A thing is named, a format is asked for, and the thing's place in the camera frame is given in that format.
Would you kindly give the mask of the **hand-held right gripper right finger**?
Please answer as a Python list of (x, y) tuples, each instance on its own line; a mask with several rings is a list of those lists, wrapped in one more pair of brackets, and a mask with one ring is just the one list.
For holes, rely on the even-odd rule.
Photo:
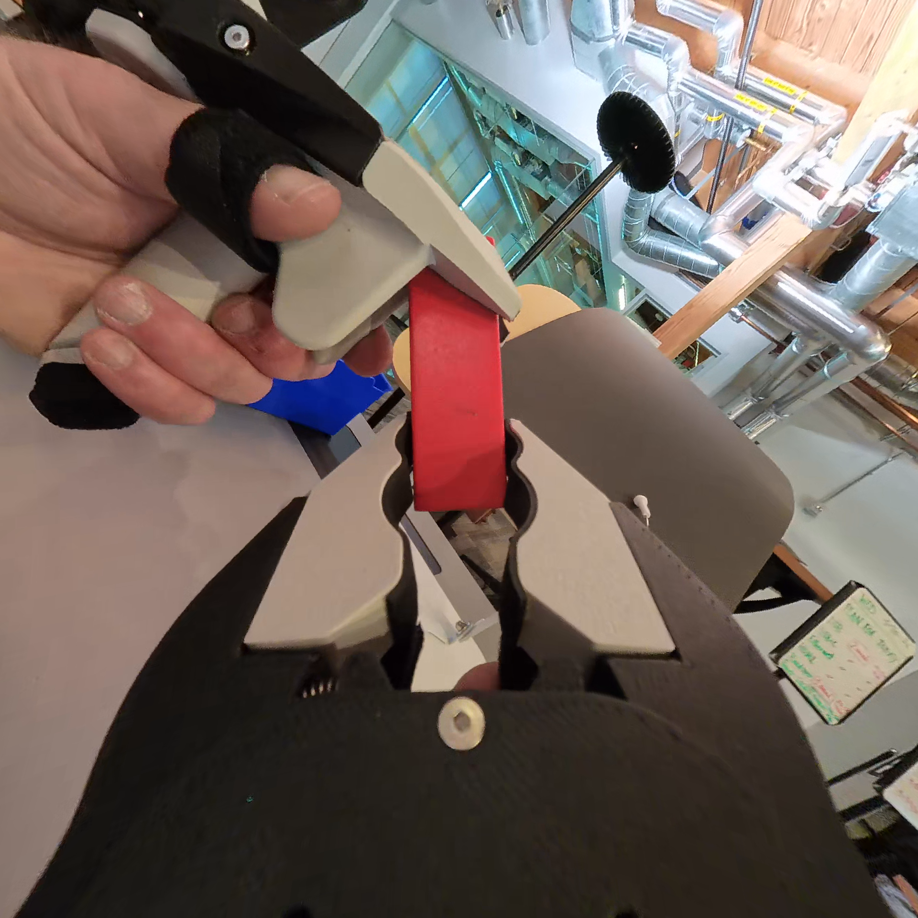
[(507, 424), (502, 673), (604, 656), (666, 658), (669, 632), (611, 500), (522, 423)]

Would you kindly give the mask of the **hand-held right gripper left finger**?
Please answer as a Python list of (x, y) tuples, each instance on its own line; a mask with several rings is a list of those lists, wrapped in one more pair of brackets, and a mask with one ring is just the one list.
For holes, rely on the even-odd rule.
[(382, 430), (313, 488), (244, 644), (317, 650), (338, 672), (373, 653), (388, 675), (413, 675), (418, 590), (400, 523), (412, 505), (411, 432)]

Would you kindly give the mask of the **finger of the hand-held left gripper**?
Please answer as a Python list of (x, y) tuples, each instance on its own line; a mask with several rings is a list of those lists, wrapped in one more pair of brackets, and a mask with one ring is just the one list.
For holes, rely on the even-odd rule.
[(362, 185), (429, 247), (429, 265), (443, 280), (506, 320), (519, 314), (521, 296), (494, 246), (400, 146), (382, 142)]

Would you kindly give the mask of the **long red rectangular bar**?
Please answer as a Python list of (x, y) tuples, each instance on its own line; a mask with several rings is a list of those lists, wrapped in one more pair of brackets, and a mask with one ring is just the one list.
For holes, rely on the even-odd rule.
[(493, 510), (507, 491), (499, 318), (431, 269), (408, 286), (418, 511)]

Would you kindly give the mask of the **blue plastic bin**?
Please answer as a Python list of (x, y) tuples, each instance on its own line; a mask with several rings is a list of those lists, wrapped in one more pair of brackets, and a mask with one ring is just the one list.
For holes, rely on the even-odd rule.
[(361, 376), (338, 361), (332, 372), (321, 378), (297, 382), (274, 380), (269, 393), (249, 407), (334, 435), (392, 390), (384, 373)]

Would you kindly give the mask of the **person's left hand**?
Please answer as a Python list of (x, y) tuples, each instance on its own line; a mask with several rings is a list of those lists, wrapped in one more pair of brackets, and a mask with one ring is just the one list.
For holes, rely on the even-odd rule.
[(197, 105), (114, 65), (36, 41), (1, 50), (2, 339), (40, 356), (91, 302), (86, 367), (140, 417), (208, 421), (275, 380), (331, 373), (274, 327), (270, 283), (220, 303), (211, 324), (122, 265), (177, 213), (171, 142)]

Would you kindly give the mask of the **black backdrop board stand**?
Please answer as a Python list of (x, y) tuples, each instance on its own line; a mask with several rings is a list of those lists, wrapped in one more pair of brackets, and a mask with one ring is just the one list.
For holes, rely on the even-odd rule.
[(500, 345), (522, 423), (738, 612), (786, 532), (786, 477), (628, 319), (577, 309)]

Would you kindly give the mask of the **wooden ceiling post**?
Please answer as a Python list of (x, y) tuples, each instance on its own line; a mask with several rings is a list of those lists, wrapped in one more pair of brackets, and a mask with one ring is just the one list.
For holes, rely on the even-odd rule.
[(783, 214), (772, 221), (751, 245), (655, 332), (661, 355), (668, 360), (677, 357), (773, 276), (811, 234), (811, 228), (792, 214)]

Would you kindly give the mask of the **silver ceiling duct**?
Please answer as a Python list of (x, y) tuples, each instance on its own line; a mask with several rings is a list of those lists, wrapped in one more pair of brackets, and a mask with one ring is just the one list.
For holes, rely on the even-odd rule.
[(637, 95), (675, 149), (670, 182), (631, 188), (623, 243), (640, 258), (711, 281), (783, 214), (812, 234), (746, 296), (792, 332), (727, 406), (756, 439), (846, 384), (916, 406), (916, 366), (891, 353), (867, 309), (916, 269), (916, 9), (900, 23), (852, 117), (750, 65), (764, 2), (747, 16), (715, 2), (654, 2), (716, 44), (708, 73), (678, 34), (638, 21), (634, 2), (572, 2), (580, 71)]

